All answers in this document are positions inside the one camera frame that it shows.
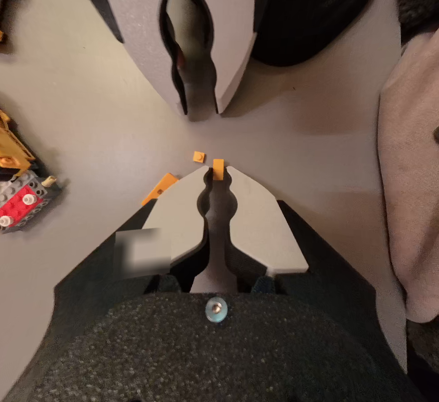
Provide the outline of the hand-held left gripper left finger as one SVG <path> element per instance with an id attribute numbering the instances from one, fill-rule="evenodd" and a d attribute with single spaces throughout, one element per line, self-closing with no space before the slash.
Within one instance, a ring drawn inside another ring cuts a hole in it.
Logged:
<path id="1" fill-rule="evenodd" d="M 184 293 L 210 260 L 210 167 L 202 166 L 158 197 L 142 229 L 156 229 L 165 244 L 167 273 Z"/>

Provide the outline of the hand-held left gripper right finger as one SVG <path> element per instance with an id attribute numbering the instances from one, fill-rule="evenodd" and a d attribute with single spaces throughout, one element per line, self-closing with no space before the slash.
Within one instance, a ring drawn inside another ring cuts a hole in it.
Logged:
<path id="1" fill-rule="evenodd" d="M 232 166 L 224 178 L 232 206 L 225 262 L 236 277 L 238 291 L 249 292 L 264 276 L 306 273 L 309 264 L 276 197 Z"/>

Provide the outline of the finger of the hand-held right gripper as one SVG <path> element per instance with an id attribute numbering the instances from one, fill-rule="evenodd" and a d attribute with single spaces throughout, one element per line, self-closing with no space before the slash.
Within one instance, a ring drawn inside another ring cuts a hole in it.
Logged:
<path id="1" fill-rule="evenodd" d="M 179 73 L 180 49 L 167 14 L 168 0 L 108 0 L 124 46 L 159 95 L 187 115 L 184 82 Z"/>
<path id="2" fill-rule="evenodd" d="M 255 0 L 205 2 L 213 24 L 211 59 L 217 76 L 217 112 L 222 114 L 240 85 L 255 42 Z"/>

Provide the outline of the orange white red lego subassembly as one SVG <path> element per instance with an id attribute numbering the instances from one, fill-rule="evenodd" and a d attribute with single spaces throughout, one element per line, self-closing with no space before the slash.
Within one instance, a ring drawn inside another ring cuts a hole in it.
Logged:
<path id="1" fill-rule="evenodd" d="M 157 199 L 164 191 L 166 191 L 170 186 L 178 182 L 179 178 L 171 173 L 167 173 L 163 178 L 156 184 L 156 186 L 150 191 L 150 193 L 141 202 L 142 206 L 147 205 L 151 200 Z"/>

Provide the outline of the yellow lego car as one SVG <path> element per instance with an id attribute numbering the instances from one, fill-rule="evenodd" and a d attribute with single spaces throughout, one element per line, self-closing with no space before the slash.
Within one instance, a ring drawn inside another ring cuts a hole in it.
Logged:
<path id="1" fill-rule="evenodd" d="M 0 232 L 23 231 L 33 225 L 62 193 L 32 151 L 16 135 L 15 122 L 0 111 Z"/>

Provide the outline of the beige shirt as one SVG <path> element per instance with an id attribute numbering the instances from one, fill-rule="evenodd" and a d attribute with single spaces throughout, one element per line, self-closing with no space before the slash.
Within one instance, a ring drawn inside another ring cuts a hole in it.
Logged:
<path id="1" fill-rule="evenodd" d="M 377 148 L 407 319 L 439 311 L 439 32 L 415 36 L 382 88 Z"/>

